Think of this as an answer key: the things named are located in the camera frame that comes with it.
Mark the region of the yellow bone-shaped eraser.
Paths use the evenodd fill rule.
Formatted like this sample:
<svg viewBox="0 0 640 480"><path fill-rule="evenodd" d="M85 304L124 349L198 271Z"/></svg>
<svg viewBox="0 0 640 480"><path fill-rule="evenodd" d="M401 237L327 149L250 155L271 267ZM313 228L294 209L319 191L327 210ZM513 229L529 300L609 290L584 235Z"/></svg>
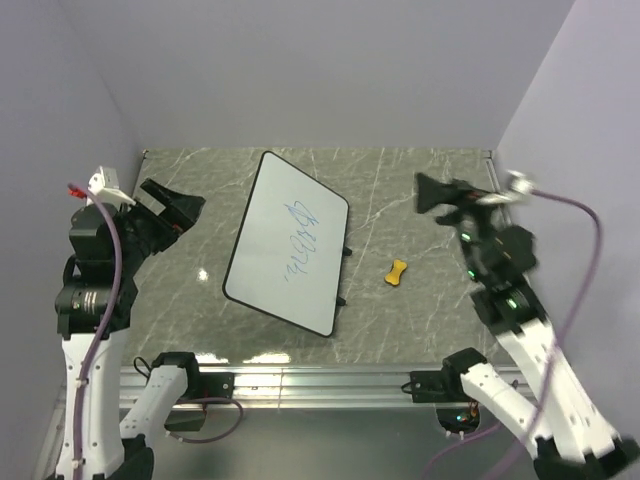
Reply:
<svg viewBox="0 0 640 480"><path fill-rule="evenodd" d="M403 273L407 270L408 264L400 259L394 259L389 272L384 276L384 282L390 286L400 285Z"/></svg>

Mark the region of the white whiteboard black frame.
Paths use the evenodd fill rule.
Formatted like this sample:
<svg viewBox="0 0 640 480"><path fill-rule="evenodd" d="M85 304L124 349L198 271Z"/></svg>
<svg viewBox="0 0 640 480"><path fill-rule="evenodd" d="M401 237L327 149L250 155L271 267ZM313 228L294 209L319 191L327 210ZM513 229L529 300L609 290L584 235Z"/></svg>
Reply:
<svg viewBox="0 0 640 480"><path fill-rule="evenodd" d="M264 152L223 281L224 296L331 336L348 219L343 196Z"/></svg>

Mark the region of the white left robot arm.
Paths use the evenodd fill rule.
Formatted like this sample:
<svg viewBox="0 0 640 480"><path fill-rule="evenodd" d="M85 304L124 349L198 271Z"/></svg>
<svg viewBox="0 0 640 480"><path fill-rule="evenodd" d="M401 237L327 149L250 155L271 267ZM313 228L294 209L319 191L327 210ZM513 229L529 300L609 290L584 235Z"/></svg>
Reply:
<svg viewBox="0 0 640 480"><path fill-rule="evenodd" d="M86 204L71 218L73 253L55 300L66 365L65 433L55 479L151 478L153 443L172 408L202 390L193 353L162 353L134 406L120 414L121 364L138 294L134 277L148 257L173 246L196 224L205 205L200 196L151 179L142 188L162 205L161 212L117 188L69 187Z"/></svg>

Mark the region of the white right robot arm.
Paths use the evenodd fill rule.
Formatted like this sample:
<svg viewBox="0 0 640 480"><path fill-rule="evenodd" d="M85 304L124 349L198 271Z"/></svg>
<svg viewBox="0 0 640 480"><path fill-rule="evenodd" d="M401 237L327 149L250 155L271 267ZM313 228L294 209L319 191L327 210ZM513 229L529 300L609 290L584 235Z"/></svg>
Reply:
<svg viewBox="0 0 640 480"><path fill-rule="evenodd" d="M526 275L537 265L534 235L517 224L498 226L495 211L539 195L525 175L513 172L504 191L490 192L464 180L440 182L415 176L419 214L441 205L437 217L455 229L480 321L515 362L534 399L504 381L473 348L443 361L441 386L455 400L477 401L516 438L488 473L495 479L527 452L540 479L612 479L639 459L639 444L623 437L599 412L561 351L555 332Z"/></svg>

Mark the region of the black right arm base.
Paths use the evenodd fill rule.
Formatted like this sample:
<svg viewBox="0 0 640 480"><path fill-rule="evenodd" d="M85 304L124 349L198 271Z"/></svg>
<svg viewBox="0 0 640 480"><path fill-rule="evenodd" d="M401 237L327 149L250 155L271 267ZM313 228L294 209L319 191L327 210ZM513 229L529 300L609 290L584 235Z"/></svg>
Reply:
<svg viewBox="0 0 640 480"><path fill-rule="evenodd" d="M459 384L452 383L443 370L411 371L400 389L414 404L433 404L436 419L446 434L464 437L480 425L479 403Z"/></svg>

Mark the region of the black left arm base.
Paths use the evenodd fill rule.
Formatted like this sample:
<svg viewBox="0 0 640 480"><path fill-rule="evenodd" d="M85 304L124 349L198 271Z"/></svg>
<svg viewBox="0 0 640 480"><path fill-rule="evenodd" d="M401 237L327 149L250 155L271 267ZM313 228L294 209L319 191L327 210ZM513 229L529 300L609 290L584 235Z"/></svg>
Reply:
<svg viewBox="0 0 640 480"><path fill-rule="evenodd" d="M204 426L210 409L220 402L205 404L204 398L229 400L233 395L235 374L230 371L201 373L194 388L190 388L179 398L165 421L165 428L171 433L199 432Z"/></svg>

